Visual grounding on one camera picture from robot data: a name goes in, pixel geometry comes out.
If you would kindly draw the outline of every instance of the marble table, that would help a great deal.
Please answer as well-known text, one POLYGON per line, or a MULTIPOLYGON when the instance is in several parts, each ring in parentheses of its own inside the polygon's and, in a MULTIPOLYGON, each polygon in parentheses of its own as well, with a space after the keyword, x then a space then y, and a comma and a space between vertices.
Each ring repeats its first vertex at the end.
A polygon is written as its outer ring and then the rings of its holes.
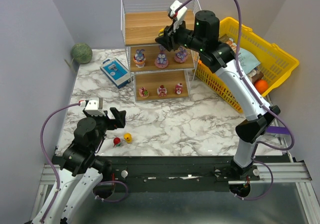
MULTIPOLYGON (((92 61, 79 68, 70 100, 70 103, 76 103, 89 97, 102 97, 104 110, 111 107, 126 110, 125 128, 107 131, 98 155, 224 156, 236 153, 238 137, 235 127, 244 116, 202 81, 195 78, 189 98, 136 103, 132 83, 117 89, 100 70, 102 61, 113 57, 128 66, 124 49, 93 50, 92 61), (131 133, 133 142, 123 142, 122 146, 114 148, 114 137, 122 138, 125 133, 131 133)), ((56 149, 57 156, 69 146, 77 122, 83 117, 80 107, 68 110, 56 149)), ((262 139, 279 144, 273 136, 266 135, 262 139)), ((260 145, 256 154, 282 153, 260 145)))

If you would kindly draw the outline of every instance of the green watermelon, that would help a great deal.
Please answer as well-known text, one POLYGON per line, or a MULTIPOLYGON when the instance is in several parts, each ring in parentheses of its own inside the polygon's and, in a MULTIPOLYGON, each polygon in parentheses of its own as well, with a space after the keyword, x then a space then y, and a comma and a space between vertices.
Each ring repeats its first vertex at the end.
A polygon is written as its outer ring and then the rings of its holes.
POLYGON ((92 49, 86 43, 76 43, 71 49, 71 56, 79 64, 89 63, 92 59, 92 49))

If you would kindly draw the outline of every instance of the wooden shelf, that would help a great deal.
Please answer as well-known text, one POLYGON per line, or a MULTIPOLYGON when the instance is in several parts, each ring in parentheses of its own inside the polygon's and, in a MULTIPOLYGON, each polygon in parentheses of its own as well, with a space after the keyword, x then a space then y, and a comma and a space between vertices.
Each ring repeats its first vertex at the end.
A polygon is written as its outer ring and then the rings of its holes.
POLYGON ((133 48, 131 47, 131 57, 130 57, 130 72, 150 72, 150 71, 164 71, 164 70, 175 70, 175 69, 194 69, 195 64, 193 62, 193 58, 191 55, 191 50, 187 49, 188 52, 188 58, 184 63, 178 63, 175 61, 175 52, 171 51, 165 51, 165 54, 167 55, 167 58, 169 60, 169 65, 166 68, 158 68, 155 66, 155 60, 158 57, 159 54, 159 47, 158 45, 152 45, 152 46, 139 46, 133 48), (134 62, 134 55, 136 53, 136 48, 144 49, 144 55, 145 55, 145 64, 143 68, 138 68, 134 62))
MULTIPOLYGON (((188 10, 185 15, 186 28, 194 28, 195 15, 192 10, 188 10)), ((156 44, 159 30, 171 25, 172 21, 168 17, 167 11, 139 12, 125 14, 125 45, 147 45, 156 44)))
POLYGON ((166 73, 146 73, 136 74, 135 78, 135 89, 136 89, 136 100, 137 101, 148 101, 148 100, 159 100, 167 98, 183 98, 188 97, 188 86, 184 71, 172 71, 166 73), (182 83, 183 90, 182 94, 177 95, 175 93, 175 86, 178 83, 182 83), (159 97, 157 89, 163 85, 167 90, 166 97, 159 97), (148 98, 141 98, 139 96, 139 88, 144 87, 149 91, 148 98))

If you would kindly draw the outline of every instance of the blue and white box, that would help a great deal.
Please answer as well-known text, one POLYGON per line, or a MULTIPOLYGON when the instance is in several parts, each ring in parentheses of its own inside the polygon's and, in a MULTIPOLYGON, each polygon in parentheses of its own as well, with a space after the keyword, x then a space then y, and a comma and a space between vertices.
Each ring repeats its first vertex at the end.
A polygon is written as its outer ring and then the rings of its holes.
POLYGON ((122 88, 131 82, 131 75, 126 67, 116 58, 106 59, 102 62, 100 69, 115 84, 117 88, 122 88))

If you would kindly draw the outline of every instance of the figurine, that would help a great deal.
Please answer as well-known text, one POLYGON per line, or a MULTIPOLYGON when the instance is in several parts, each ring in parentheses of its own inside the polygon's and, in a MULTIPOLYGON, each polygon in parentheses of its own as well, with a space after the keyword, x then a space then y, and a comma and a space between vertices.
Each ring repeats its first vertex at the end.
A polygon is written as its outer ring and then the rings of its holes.
POLYGON ((124 134, 123 138, 127 143, 131 143, 132 142, 132 136, 131 136, 130 133, 124 134))
POLYGON ((145 56, 144 56, 144 49, 137 49, 136 54, 133 57, 134 62, 136 63, 135 65, 138 68, 143 68, 145 66, 145 56))
POLYGON ((120 138, 114 138, 113 147, 119 147, 120 145, 121 145, 121 139, 120 138))
POLYGON ((180 46, 179 47, 179 52, 177 52, 174 56, 174 59, 176 62, 178 63, 184 63, 188 58, 188 53, 187 53, 187 50, 180 46))
POLYGON ((149 97, 149 91, 146 90, 144 87, 139 89, 139 95, 141 98, 148 98, 149 97))
POLYGON ((169 65, 169 60, 167 59, 167 56, 165 54, 165 47, 162 45, 159 45, 160 53, 158 54, 158 57, 154 61, 155 65, 158 68, 166 68, 169 65))
POLYGON ((166 93, 167 93, 167 89, 163 86, 163 85, 161 85, 157 90, 156 90, 156 92, 158 93, 158 96, 159 97, 166 97, 166 93))
POLYGON ((176 94, 182 94, 182 83, 178 83, 178 84, 176 84, 175 85, 176 87, 175 87, 175 89, 174 89, 174 92, 176 93, 176 94))

